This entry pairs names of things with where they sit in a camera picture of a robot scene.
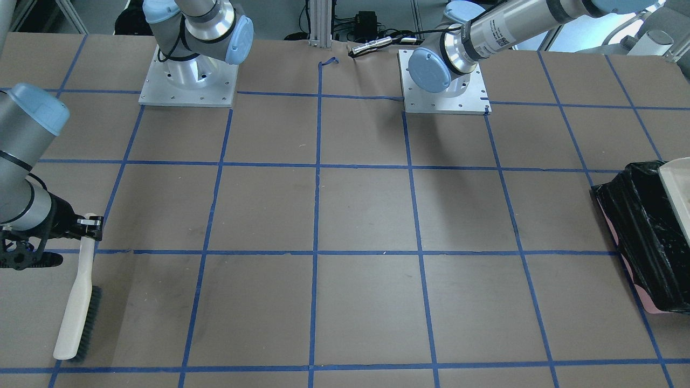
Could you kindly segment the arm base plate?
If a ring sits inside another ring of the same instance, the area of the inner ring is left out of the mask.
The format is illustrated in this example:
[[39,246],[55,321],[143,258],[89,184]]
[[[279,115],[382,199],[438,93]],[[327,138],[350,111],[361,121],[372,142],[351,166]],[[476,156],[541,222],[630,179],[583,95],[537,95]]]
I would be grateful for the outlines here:
[[407,113],[488,115],[492,112],[480,66],[473,73],[456,77],[439,93],[418,86],[409,72],[412,50],[399,50],[400,79]]
[[188,61],[160,62],[158,47],[143,83],[144,106],[231,108],[238,65],[199,55]]

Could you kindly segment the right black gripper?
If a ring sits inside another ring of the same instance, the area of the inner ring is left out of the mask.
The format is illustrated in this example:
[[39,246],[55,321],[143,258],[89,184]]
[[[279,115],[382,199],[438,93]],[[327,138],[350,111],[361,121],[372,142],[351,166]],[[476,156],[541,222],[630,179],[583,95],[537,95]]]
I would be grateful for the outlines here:
[[25,268],[59,267],[63,256],[47,252],[45,245],[51,239],[91,238],[101,241],[104,217],[74,213],[64,200],[53,200],[47,218],[27,231],[2,230],[1,267],[24,270]]

